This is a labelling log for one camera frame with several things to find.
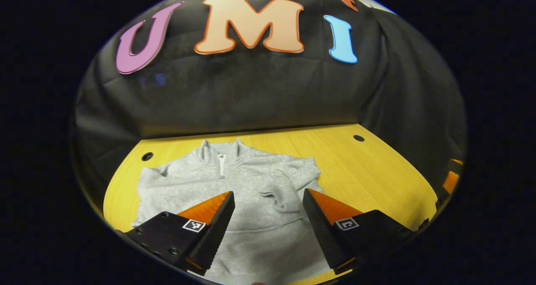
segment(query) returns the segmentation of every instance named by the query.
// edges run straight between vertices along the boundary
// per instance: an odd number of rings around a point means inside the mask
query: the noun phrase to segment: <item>sweatshirt sleeve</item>
[[[289,155],[285,155],[281,170],[290,178],[296,191],[305,189],[310,184],[314,185],[314,181],[316,182],[321,173],[313,157],[297,158]]]
[[[189,191],[188,184],[163,176],[161,167],[144,167],[138,180],[138,215],[132,227],[135,228],[163,211],[181,211],[188,205]]]

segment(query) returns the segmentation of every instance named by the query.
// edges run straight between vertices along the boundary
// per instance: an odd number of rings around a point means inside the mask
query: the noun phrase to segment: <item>letter m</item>
[[[276,52],[302,52],[298,16],[303,6],[289,0],[272,0],[260,12],[247,0],[205,0],[210,6],[205,37],[194,47],[198,54],[217,54],[233,50],[236,42],[228,37],[229,24],[247,48],[257,46],[270,27],[264,46]]]

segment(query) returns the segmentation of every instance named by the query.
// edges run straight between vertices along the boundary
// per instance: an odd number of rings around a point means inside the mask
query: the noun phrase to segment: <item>sweatshirt collar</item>
[[[231,143],[211,144],[203,140],[201,146],[193,150],[197,159],[207,165],[219,164],[218,156],[225,154],[225,163],[236,163],[247,152],[247,146],[237,138]]]

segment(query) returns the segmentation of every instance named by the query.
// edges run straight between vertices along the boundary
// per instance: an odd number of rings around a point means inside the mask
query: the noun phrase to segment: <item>zipper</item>
[[[224,176],[224,162],[225,162],[225,154],[218,155],[218,160],[220,161],[220,179],[225,178]]]

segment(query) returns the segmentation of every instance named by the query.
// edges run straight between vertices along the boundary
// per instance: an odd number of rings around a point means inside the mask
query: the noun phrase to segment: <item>foam letter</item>
[[[354,64],[358,58],[352,50],[352,41],[350,40],[350,29],[352,26],[339,18],[325,15],[324,19],[330,23],[333,32],[333,48],[330,49],[330,55],[335,60]]]
[[[205,0],[210,6],[205,37],[194,47],[198,54],[217,54],[234,49],[236,42],[227,36],[229,24],[247,48],[257,46],[270,27],[270,36],[263,42],[276,52],[302,52],[298,16],[303,6],[289,0],[272,0],[260,12],[247,0]]]
[[[356,12],[358,12],[358,8],[356,8],[354,6],[354,0],[341,0],[342,2],[344,2],[344,4],[346,4],[346,6],[348,6],[349,8],[352,8],[352,10],[355,10]]]
[[[151,63],[151,61],[157,56],[159,50],[162,48],[169,18],[171,17],[173,10],[181,6],[182,3],[183,2],[175,3],[153,15],[153,27],[149,32],[147,44],[145,45],[145,48],[143,48],[143,50],[138,54],[132,54],[131,52],[132,41],[134,41],[136,31],[138,31],[143,23],[145,23],[145,20],[125,31],[125,33],[121,36],[121,42],[119,43],[117,56],[115,58],[115,66],[117,71],[127,75],[129,73],[134,73],[135,71],[138,71],[147,64]]]

